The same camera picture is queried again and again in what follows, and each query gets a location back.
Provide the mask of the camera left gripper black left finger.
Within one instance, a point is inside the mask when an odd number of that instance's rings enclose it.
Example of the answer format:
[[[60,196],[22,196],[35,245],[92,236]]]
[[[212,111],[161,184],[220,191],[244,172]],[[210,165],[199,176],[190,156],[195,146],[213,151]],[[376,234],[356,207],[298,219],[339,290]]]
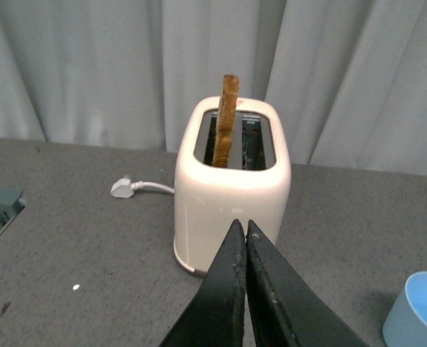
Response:
[[[194,298],[161,346],[242,346],[247,251],[234,220]]]

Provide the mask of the camera left gripper black right finger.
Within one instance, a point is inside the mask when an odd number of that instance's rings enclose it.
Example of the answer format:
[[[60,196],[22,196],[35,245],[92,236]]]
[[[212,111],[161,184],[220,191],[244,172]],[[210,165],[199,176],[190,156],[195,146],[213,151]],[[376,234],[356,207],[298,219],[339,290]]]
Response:
[[[247,294],[257,346],[365,346],[306,284],[252,220]]]

